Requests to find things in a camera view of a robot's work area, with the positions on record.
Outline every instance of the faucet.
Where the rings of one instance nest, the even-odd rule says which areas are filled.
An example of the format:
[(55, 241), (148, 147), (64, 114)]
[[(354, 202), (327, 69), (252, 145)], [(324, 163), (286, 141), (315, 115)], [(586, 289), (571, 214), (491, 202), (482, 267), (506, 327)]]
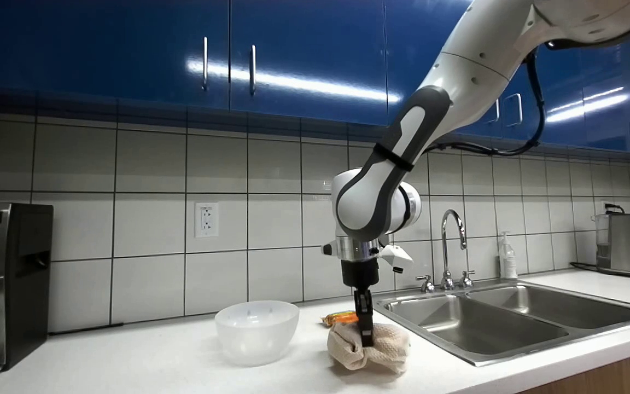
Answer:
[(447, 218), (447, 217), (453, 217), (455, 222), (456, 222), (456, 228), (458, 228), (458, 245), (462, 245), (462, 249), (467, 248), (463, 218), (458, 217), (458, 211), (446, 209), (446, 211), (444, 211), (444, 218), (441, 218), (441, 249), (444, 249), (444, 278), (441, 278), (441, 289), (453, 289), (453, 286), (455, 286), (455, 281), (453, 281), (451, 273), (447, 273), (447, 245), (446, 245), (446, 218)]

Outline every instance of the white tile wall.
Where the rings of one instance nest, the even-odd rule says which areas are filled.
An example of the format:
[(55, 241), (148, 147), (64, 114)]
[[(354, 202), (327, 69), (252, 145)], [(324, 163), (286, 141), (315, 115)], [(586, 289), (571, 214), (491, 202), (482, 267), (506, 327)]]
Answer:
[[(0, 202), (55, 206), (49, 327), (76, 330), (211, 312), (254, 298), (347, 296), (331, 238), (329, 177), (360, 165), (372, 145), (256, 137), (239, 132), (0, 115)], [(467, 249), (447, 228), (451, 273), (496, 273), (506, 231), (521, 273), (595, 261), (595, 211), (630, 209), (630, 162), (479, 157), (435, 150), (406, 177), (420, 220), (393, 238), (416, 263), (381, 264), (374, 292), (441, 278), (441, 214), (467, 222)], [(197, 231), (197, 206), (216, 231)]]

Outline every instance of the stainless steel sink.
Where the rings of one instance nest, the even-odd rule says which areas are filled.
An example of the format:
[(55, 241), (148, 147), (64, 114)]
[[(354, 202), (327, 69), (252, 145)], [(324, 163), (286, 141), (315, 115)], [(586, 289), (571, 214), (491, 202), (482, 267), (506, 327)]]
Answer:
[(630, 325), (626, 302), (524, 281), (388, 298), (375, 311), (474, 366)]

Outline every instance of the white countertop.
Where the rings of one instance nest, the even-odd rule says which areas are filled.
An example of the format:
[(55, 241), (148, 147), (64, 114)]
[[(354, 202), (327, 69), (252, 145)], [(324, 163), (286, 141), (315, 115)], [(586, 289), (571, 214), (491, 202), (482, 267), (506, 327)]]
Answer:
[[(630, 302), (630, 278), (562, 272), (526, 279)], [(258, 367), (220, 356), (211, 318), (55, 335), (0, 373), (0, 394), (515, 391), (630, 356), (630, 327), (481, 367), (410, 335), (401, 377), (346, 372), (331, 367), (325, 327), (316, 323), (342, 308), (352, 308), (352, 300), (301, 304), (289, 351)]]

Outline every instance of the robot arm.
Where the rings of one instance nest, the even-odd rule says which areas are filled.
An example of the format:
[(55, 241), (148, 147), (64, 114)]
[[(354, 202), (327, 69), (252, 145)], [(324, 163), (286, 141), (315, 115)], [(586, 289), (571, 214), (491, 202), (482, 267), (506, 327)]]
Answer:
[(405, 225), (405, 175), (439, 135), (481, 118), (539, 43), (601, 43), (630, 33), (630, 0), (473, 0), (420, 87), (360, 170), (334, 177), (334, 253), (354, 286), (359, 330), (372, 344), (366, 286), (379, 281), (381, 234)]

